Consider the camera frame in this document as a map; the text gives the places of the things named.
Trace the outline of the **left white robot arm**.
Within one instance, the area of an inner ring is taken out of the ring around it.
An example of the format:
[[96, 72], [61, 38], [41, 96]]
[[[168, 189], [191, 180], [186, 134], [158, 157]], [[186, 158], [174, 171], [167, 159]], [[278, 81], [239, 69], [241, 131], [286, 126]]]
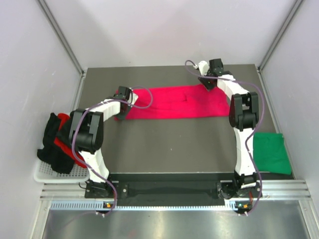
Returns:
[[138, 96], [132, 88], [120, 86], [116, 93], [87, 109], [76, 109], [70, 114], [68, 140], [78, 159], [85, 162], [89, 170], [89, 180], [97, 183], [96, 192], [101, 197], [109, 197], [113, 185], [109, 178], [101, 147], [104, 139], [104, 122], [111, 117], [124, 119]]

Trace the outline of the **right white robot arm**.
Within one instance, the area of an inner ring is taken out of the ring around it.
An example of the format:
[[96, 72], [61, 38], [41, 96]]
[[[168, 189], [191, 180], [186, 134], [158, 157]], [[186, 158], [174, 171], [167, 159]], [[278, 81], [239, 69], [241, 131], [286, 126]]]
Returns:
[[224, 70], [221, 59], [200, 61], [196, 69], [200, 72], [199, 80], [206, 89], [219, 88], [230, 100], [229, 123], [235, 132], [237, 148], [235, 172], [238, 176], [253, 175], [256, 170], [251, 160], [252, 133], [259, 121], [258, 94], [249, 92], [238, 84], [233, 75]]

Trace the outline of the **pink t shirt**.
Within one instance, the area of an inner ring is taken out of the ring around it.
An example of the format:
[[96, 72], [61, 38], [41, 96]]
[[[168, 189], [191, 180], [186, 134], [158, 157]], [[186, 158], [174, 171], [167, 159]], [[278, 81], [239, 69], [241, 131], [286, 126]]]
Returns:
[[126, 120], [188, 119], [206, 117], [227, 117], [229, 105], [227, 96], [219, 89], [211, 91], [199, 85], [134, 89], [138, 96], [135, 105], [146, 109], [131, 108]]

